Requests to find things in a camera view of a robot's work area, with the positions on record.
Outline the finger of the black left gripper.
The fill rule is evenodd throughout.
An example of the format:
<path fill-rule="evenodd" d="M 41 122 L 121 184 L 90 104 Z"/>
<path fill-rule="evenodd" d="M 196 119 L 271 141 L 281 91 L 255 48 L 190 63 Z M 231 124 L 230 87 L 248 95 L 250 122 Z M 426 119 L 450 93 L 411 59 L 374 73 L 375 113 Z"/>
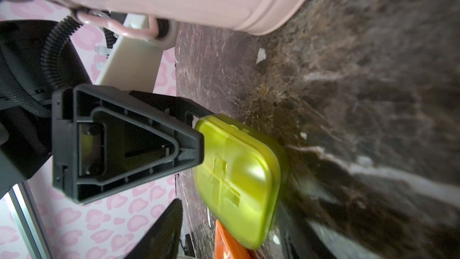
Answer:
<path fill-rule="evenodd" d="M 188 126 L 192 126 L 194 117 L 200 119 L 213 112 L 199 105 L 198 103 L 183 97 L 173 97 L 140 91 L 131 91 L 130 96 L 142 101 L 143 103 L 158 109 L 169 116 L 178 119 Z"/>

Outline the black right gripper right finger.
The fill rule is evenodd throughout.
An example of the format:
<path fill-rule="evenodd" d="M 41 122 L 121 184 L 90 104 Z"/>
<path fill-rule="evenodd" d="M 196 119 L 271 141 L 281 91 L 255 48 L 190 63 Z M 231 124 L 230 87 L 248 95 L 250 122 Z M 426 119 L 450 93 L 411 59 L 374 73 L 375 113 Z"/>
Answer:
<path fill-rule="evenodd" d="M 277 225 L 286 259 L 336 259 L 306 220 L 284 203 L 279 204 Z"/>

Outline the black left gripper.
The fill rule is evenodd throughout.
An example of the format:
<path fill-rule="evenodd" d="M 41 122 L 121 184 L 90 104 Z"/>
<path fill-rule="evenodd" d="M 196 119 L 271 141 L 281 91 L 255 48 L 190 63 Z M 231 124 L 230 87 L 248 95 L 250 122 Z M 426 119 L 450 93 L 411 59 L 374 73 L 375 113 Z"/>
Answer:
<path fill-rule="evenodd" d="M 52 126 L 1 94 L 1 194 L 33 177 L 51 147 L 54 188 L 81 205 L 203 162 L 201 133 L 129 93 L 61 88 L 52 97 Z"/>

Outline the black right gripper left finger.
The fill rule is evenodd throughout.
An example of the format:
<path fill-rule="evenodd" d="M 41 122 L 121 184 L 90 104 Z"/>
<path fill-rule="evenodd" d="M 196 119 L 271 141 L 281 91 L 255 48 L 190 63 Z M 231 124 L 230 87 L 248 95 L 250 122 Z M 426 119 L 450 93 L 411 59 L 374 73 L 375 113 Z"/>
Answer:
<path fill-rule="evenodd" d="M 174 199 L 126 259 L 176 259 L 183 222 L 183 205 Z"/>

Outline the white pillbox green lid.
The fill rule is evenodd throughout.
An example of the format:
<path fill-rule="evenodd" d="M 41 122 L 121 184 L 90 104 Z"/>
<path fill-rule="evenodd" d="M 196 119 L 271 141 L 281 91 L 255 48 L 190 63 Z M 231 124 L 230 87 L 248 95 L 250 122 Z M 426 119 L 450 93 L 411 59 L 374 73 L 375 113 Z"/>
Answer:
<path fill-rule="evenodd" d="M 210 212 L 247 249 L 267 240 L 288 173 L 288 156 L 274 139 L 223 114 L 201 118 L 204 160 L 195 187 Z"/>

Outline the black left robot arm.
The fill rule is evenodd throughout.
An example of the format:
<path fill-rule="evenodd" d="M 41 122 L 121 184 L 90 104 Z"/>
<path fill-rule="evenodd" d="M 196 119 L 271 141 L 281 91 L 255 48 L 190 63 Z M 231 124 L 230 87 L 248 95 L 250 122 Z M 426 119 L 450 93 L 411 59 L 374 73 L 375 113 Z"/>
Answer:
<path fill-rule="evenodd" d="M 71 19 L 1 22 L 1 194 L 52 159 L 53 186 L 86 205 L 204 160 L 195 102 L 91 84 Z"/>

